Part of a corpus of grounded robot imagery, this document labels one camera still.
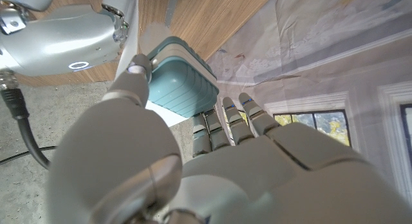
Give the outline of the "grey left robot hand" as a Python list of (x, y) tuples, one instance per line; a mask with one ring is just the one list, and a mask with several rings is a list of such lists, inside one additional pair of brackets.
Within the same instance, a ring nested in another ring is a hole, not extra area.
[(245, 93), (257, 130), (236, 145), (199, 127), (183, 162), (146, 108), (152, 65), (135, 55), (66, 132), (48, 169), (50, 223), (410, 223), (411, 206), (352, 148), (300, 123), (280, 126)]

